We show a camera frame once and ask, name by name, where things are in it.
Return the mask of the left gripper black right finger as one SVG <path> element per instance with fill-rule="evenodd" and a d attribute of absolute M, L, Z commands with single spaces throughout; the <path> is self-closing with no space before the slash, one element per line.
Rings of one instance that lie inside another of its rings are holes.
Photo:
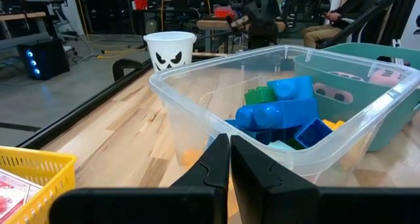
<path fill-rule="evenodd" d="M 242 137 L 233 135 L 230 140 L 243 223 L 419 224 L 418 188 L 319 187 Z"/>

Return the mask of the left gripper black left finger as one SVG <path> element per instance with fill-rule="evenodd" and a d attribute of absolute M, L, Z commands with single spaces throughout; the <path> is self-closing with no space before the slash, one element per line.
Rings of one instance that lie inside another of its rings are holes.
<path fill-rule="evenodd" d="M 167 188 L 83 188 L 59 196 L 50 223 L 226 223 L 230 141 L 220 134 Z"/>

